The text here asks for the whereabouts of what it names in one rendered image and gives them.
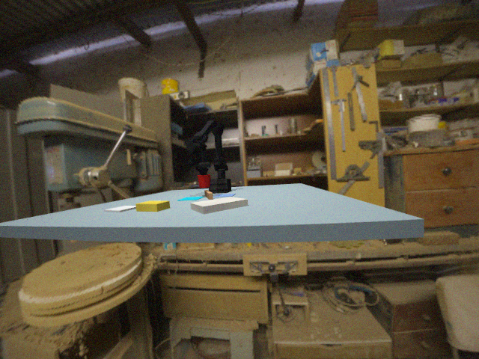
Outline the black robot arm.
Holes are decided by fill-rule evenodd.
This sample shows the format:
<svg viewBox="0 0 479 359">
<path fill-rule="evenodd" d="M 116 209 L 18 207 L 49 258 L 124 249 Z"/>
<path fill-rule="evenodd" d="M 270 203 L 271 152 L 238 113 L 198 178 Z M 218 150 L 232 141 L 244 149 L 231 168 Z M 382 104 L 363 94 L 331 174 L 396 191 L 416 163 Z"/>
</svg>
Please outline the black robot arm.
<svg viewBox="0 0 479 359">
<path fill-rule="evenodd" d="M 215 146 L 216 146 L 216 158 L 214 161 L 215 171 L 218 171 L 218 179 L 225 179 L 225 171 L 228 171 L 228 166 L 225 162 L 225 158 L 222 154 L 222 133 L 223 125 L 214 120 L 208 121 L 204 128 L 195 134 L 194 138 L 189 141 L 187 145 L 187 150 L 190 153 L 196 154 L 206 154 L 207 145 L 204 143 L 208 139 L 208 134 L 212 130 L 212 133 L 215 136 Z M 196 159 L 190 158 L 187 162 L 188 167 L 193 165 L 198 165 L 198 157 Z M 224 169 L 224 170 L 219 170 Z"/>
</svg>

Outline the yellow flat block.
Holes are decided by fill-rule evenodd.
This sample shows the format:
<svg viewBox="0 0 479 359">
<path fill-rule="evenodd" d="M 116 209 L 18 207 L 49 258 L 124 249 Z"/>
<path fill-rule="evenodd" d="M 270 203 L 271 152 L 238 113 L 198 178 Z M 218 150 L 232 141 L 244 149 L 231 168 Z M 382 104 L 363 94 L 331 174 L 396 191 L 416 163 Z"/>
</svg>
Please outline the yellow flat block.
<svg viewBox="0 0 479 359">
<path fill-rule="evenodd" d="M 136 204 L 137 212 L 158 212 L 164 209 L 170 208 L 169 201 L 154 201 L 149 200 L 142 203 Z"/>
</svg>

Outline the red cup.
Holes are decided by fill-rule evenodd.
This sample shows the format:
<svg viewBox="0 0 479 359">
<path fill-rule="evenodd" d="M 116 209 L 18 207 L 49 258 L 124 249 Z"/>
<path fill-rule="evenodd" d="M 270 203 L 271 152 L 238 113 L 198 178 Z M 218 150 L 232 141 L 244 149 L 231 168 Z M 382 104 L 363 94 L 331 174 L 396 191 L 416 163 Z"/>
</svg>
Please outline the red cup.
<svg viewBox="0 0 479 359">
<path fill-rule="evenodd" d="M 200 188 L 210 187 L 210 174 L 198 175 L 198 184 Z"/>
</svg>

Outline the white square tile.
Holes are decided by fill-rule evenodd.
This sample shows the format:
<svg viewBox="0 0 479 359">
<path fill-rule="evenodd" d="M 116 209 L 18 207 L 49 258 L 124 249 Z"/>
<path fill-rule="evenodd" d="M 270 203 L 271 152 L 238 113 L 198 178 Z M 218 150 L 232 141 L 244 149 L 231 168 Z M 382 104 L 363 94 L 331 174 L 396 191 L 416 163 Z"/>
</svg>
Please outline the white square tile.
<svg viewBox="0 0 479 359">
<path fill-rule="evenodd" d="M 132 209 L 136 209 L 136 206 L 121 206 L 121 207 L 118 207 L 118 208 L 114 208 L 114 209 L 104 209 L 104 212 L 125 212 L 125 211 L 129 211 L 129 210 L 132 210 Z"/>
</svg>

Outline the white rectangular block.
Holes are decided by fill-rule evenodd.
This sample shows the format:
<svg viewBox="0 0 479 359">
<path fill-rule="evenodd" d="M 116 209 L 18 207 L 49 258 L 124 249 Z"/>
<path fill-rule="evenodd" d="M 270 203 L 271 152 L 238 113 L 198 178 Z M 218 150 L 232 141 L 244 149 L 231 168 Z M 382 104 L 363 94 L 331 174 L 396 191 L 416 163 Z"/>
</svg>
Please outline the white rectangular block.
<svg viewBox="0 0 479 359">
<path fill-rule="evenodd" d="M 219 212 L 227 209 L 235 209 L 248 205 L 248 199 L 237 197 L 225 197 L 215 200 L 205 200 L 190 203 L 191 210 L 201 214 Z"/>
</svg>

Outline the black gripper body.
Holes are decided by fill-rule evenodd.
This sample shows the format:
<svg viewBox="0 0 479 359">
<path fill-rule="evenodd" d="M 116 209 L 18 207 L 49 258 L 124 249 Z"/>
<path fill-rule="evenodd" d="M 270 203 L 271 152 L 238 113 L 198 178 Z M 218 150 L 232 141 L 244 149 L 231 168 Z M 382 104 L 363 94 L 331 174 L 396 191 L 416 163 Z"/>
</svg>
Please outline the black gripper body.
<svg viewBox="0 0 479 359">
<path fill-rule="evenodd" d="M 210 168 L 210 163 L 207 162 L 207 156 L 206 154 L 196 154 L 198 157 L 198 165 L 195 166 L 195 169 L 204 169 L 204 168 Z"/>
</svg>

